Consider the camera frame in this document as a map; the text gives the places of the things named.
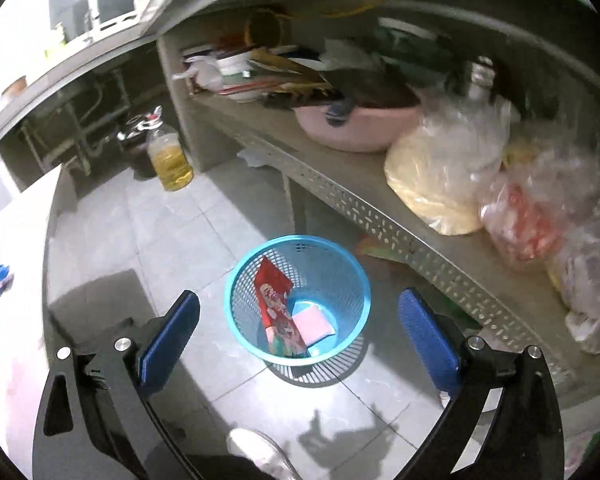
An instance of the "plastic bag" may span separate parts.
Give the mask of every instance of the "plastic bag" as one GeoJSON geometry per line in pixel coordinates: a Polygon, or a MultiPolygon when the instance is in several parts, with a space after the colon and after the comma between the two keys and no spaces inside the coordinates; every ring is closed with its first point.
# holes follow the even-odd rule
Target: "plastic bag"
{"type": "Polygon", "coordinates": [[[477,191],[500,169],[510,103],[454,96],[423,99],[424,116],[390,148],[387,183],[431,228],[462,235],[481,228],[477,191]]]}
{"type": "Polygon", "coordinates": [[[263,258],[253,284],[271,354],[280,357],[304,355],[306,345],[286,308],[293,282],[269,259],[263,258]]]}
{"type": "Polygon", "coordinates": [[[509,174],[497,175],[481,199],[482,224],[513,267],[542,260],[560,247],[561,229],[509,174]]]}
{"type": "Polygon", "coordinates": [[[514,267],[546,259],[568,229],[600,216],[597,158],[557,140],[556,124],[539,125],[538,138],[524,144],[528,150],[518,145],[511,156],[509,147],[507,171],[480,191],[482,223],[514,267]],[[541,137],[543,130],[556,137],[541,137]]]}
{"type": "Polygon", "coordinates": [[[565,323],[583,351],[600,353],[600,220],[572,229],[548,262],[552,282],[571,309],[565,323]]]}
{"type": "Polygon", "coordinates": [[[358,68],[360,70],[378,70],[373,58],[362,48],[349,40],[324,40],[324,53],[320,61],[325,70],[339,68],[358,68]]]}
{"type": "Polygon", "coordinates": [[[600,319],[600,220],[572,229],[548,269],[571,310],[600,319]]]}
{"type": "Polygon", "coordinates": [[[564,322],[583,352],[593,355],[600,354],[600,319],[570,312],[564,322]]]}

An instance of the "white sneaker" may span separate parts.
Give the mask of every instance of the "white sneaker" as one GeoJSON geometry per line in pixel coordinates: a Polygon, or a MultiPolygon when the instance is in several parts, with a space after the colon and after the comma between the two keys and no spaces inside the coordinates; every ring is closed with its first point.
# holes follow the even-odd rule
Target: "white sneaker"
{"type": "Polygon", "coordinates": [[[302,480],[285,452],[263,433],[235,428],[227,435],[226,448],[232,455],[251,460],[260,471],[277,480],[302,480]]]}

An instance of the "plastic wrap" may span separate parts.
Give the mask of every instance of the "plastic wrap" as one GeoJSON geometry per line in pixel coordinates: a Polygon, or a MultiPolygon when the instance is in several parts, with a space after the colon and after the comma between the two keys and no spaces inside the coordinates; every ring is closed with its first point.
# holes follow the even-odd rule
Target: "plastic wrap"
{"type": "Polygon", "coordinates": [[[560,247],[561,229],[509,174],[497,175],[481,199],[482,223],[513,267],[542,260],[560,247]]]}
{"type": "Polygon", "coordinates": [[[564,322],[583,352],[593,355],[600,354],[600,319],[570,312],[564,322]]]}
{"type": "Polygon", "coordinates": [[[582,349],[600,353],[600,220],[571,230],[548,263],[554,285],[571,309],[566,325],[582,349]]]}
{"type": "Polygon", "coordinates": [[[600,163],[592,153],[547,137],[526,147],[515,155],[509,147],[507,170],[480,192],[482,223],[515,267],[551,256],[565,232],[600,215],[600,163]]]}
{"type": "Polygon", "coordinates": [[[481,228],[477,191],[500,169],[510,104],[424,99],[424,116],[390,148],[384,172],[401,200],[443,235],[481,228]]]}

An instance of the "gray floor tile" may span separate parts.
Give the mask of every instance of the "gray floor tile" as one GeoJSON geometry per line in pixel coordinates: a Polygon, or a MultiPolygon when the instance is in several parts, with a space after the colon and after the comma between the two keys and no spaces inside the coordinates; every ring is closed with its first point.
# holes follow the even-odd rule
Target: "gray floor tile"
{"type": "Polygon", "coordinates": [[[262,431],[303,478],[321,478],[386,428],[341,383],[299,388],[268,369],[213,403],[227,427],[262,431]]]}
{"type": "Polygon", "coordinates": [[[224,437],[206,408],[179,417],[175,425],[185,433],[184,439],[177,440],[184,454],[228,454],[224,437]]]}
{"type": "Polygon", "coordinates": [[[155,317],[137,255],[103,269],[97,278],[73,289],[51,306],[74,342],[87,342],[130,317],[143,325],[155,317]]]}
{"type": "Polygon", "coordinates": [[[180,426],[187,413],[205,407],[204,395],[181,362],[177,362],[164,388],[149,398],[149,403],[161,420],[180,426]]]}
{"type": "Polygon", "coordinates": [[[416,449],[387,428],[324,480],[393,480],[416,449]]]}
{"type": "Polygon", "coordinates": [[[167,312],[183,290],[198,291],[235,265],[233,255],[203,216],[142,248],[140,261],[159,314],[167,312]]]}
{"type": "Polygon", "coordinates": [[[138,252],[120,183],[109,180],[78,202],[76,227],[67,237],[86,280],[138,252]]]}
{"type": "Polygon", "coordinates": [[[199,291],[200,322],[180,361],[209,401],[233,390],[264,369],[229,330],[224,312],[226,275],[199,291]]]}
{"type": "Polygon", "coordinates": [[[442,415],[440,399],[421,394],[391,424],[407,442],[420,447],[442,415]]]}
{"type": "Polygon", "coordinates": [[[138,248],[202,214],[187,187],[165,191],[157,178],[134,182],[126,186],[125,194],[138,248]]]}
{"type": "Polygon", "coordinates": [[[139,192],[147,182],[151,180],[158,181],[158,177],[151,179],[136,180],[134,170],[126,168],[112,179],[111,186],[115,186],[116,189],[122,190],[127,196],[133,196],[136,192],[139,192]]]}
{"type": "Polygon", "coordinates": [[[46,252],[46,304],[55,303],[84,283],[78,253],[62,237],[50,238],[46,252]]]}
{"type": "Polygon", "coordinates": [[[326,238],[352,251],[364,231],[309,192],[305,199],[307,234],[326,238]]]}
{"type": "Polygon", "coordinates": [[[239,196],[242,190],[255,182],[282,182],[280,172],[273,168],[248,168],[241,158],[220,164],[206,173],[196,174],[187,190],[202,211],[239,196]]]}
{"type": "Polygon", "coordinates": [[[436,394],[409,337],[398,322],[398,295],[419,283],[407,266],[362,256],[369,276],[372,303],[363,332],[369,341],[359,367],[344,383],[367,406],[375,404],[382,420],[395,419],[423,390],[436,394]]]}
{"type": "Polygon", "coordinates": [[[205,216],[238,260],[267,240],[291,234],[284,192],[267,182],[249,186],[205,216]]]}

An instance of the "blue gripper pad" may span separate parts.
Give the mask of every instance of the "blue gripper pad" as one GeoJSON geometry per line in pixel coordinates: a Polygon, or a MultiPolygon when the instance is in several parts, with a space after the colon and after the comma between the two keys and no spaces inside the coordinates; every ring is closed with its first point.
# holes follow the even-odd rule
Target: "blue gripper pad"
{"type": "Polygon", "coordinates": [[[461,386],[460,359],[422,297],[407,288],[398,298],[398,316],[436,385],[453,398],[461,386]]]}
{"type": "Polygon", "coordinates": [[[145,397],[159,392],[200,321],[200,301],[185,290],[163,318],[161,329],[152,339],[138,363],[140,393],[145,397]]]}

